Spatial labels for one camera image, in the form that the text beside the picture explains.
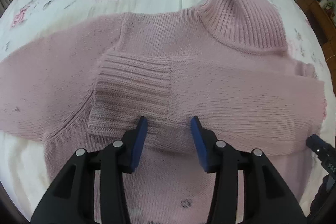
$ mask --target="sweater sleeve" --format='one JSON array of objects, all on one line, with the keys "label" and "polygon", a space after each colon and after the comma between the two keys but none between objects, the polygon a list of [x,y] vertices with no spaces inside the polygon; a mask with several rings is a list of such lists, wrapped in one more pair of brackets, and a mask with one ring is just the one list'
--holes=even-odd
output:
[{"label": "sweater sleeve", "polygon": [[0,130],[35,141],[55,133],[88,96],[100,56],[125,14],[99,17],[19,48],[0,63]]}]

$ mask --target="turtleneck sweater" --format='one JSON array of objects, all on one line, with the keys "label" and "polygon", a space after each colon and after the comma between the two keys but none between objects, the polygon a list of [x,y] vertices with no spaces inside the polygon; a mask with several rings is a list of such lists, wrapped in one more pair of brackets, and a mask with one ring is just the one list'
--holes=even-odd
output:
[{"label": "turtleneck sweater", "polygon": [[0,129],[43,142],[51,180],[76,149],[101,150],[147,117],[140,165],[124,175],[132,223],[206,222],[214,176],[197,160],[194,115],[234,148],[262,149],[299,199],[324,114],[324,84],[288,56],[267,0],[82,22],[12,53],[0,80]]}]

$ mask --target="turtleneck collar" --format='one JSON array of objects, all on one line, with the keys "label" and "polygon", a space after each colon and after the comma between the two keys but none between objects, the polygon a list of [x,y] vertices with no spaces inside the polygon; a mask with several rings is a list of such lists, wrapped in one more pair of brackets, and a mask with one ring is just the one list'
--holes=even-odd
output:
[{"label": "turtleneck collar", "polygon": [[240,51],[286,52],[283,22],[267,0],[206,0],[196,7],[211,35]]}]

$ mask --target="blue pad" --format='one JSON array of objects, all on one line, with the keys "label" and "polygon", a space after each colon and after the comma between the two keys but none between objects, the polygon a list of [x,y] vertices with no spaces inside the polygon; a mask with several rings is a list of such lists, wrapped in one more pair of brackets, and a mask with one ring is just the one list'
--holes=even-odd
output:
[{"label": "blue pad", "polygon": [[148,122],[145,117],[141,118],[137,125],[137,138],[135,140],[133,150],[132,150],[132,161],[131,161],[131,169],[134,171],[140,162],[140,157],[143,149],[143,144],[145,143],[146,135],[147,135]]},{"label": "blue pad", "polygon": [[209,165],[208,165],[208,152],[205,147],[202,135],[201,135],[201,130],[202,128],[199,128],[198,123],[194,118],[191,119],[191,133],[193,135],[197,155],[198,155],[198,160],[201,166],[203,167],[204,171],[207,172],[209,170]]}]

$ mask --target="silver screw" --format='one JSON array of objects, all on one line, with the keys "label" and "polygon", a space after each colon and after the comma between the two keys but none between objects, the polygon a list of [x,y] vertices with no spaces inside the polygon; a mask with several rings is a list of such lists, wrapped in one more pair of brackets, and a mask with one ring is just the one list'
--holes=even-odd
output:
[{"label": "silver screw", "polygon": [[85,154],[85,149],[84,148],[80,148],[76,150],[76,155],[77,156],[83,156]]},{"label": "silver screw", "polygon": [[216,146],[219,147],[219,148],[224,148],[226,146],[226,142],[225,141],[217,141]]},{"label": "silver screw", "polygon": [[253,150],[253,154],[255,154],[256,156],[260,157],[263,154],[263,152],[260,149],[254,149]]},{"label": "silver screw", "polygon": [[114,147],[122,147],[123,146],[123,142],[121,140],[117,140],[113,142],[113,146]]}]

